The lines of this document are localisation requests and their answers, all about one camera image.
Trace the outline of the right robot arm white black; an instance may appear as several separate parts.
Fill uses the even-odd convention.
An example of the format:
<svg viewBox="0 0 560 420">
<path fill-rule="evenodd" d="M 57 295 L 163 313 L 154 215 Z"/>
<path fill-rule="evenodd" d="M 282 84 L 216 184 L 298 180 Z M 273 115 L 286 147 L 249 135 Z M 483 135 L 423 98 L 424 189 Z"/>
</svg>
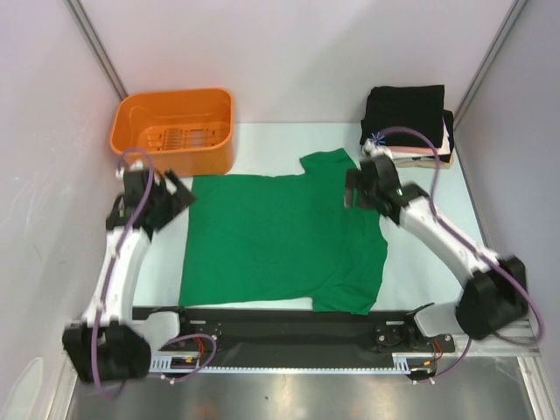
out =
<svg viewBox="0 0 560 420">
<path fill-rule="evenodd" d="M 433 196 L 416 183 L 399 179 L 392 158 L 368 157 L 346 173 L 344 204 L 372 210 L 392 220 L 430 249 L 463 291 L 457 301 L 427 304 L 411 312 L 403 329 L 405 344 L 423 351 L 444 333 L 483 340 L 529 312 L 526 269 L 464 236 L 435 207 Z"/>
</svg>

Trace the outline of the green t shirt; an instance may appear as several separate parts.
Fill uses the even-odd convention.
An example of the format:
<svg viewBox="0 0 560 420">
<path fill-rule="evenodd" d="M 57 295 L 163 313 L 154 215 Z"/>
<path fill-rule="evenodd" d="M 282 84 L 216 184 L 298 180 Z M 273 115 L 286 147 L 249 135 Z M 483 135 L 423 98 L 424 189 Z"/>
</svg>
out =
<svg viewBox="0 0 560 420">
<path fill-rule="evenodd" d="M 316 312 L 370 312 L 388 244 L 377 213 L 343 203 L 354 162 L 342 149 L 299 162 L 298 175 L 193 181 L 181 305 L 309 298 Z"/>
</svg>

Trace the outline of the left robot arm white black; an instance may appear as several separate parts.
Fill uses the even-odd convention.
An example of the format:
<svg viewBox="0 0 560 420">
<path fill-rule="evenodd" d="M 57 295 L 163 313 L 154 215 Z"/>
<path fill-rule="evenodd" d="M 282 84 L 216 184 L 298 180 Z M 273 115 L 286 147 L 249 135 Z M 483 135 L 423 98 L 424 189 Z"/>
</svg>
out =
<svg viewBox="0 0 560 420">
<path fill-rule="evenodd" d="M 144 378 L 151 356 L 169 344 L 192 343 L 193 328 L 177 310 L 133 319 L 133 300 L 152 237 L 195 197 L 172 170 L 120 171 L 123 191 L 105 220 L 106 251 L 87 309 L 66 326 L 62 344 L 81 382 L 100 385 Z"/>
</svg>

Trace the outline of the orange plastic basket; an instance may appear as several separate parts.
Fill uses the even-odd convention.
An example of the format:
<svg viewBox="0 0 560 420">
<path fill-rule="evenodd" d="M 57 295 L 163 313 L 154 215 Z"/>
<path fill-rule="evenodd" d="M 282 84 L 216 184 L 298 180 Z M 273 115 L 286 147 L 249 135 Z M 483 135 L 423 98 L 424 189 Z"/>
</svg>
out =
<svg viewBox="0 0 560 420">
<path fill-rule="evenodd" d="M 133 94 L 119 105 L 113 152 L 146 150 L 155 168 L 180 177 L 223 175 L 235 160 L 235 101 L 223 88 Z"/>
</svg>

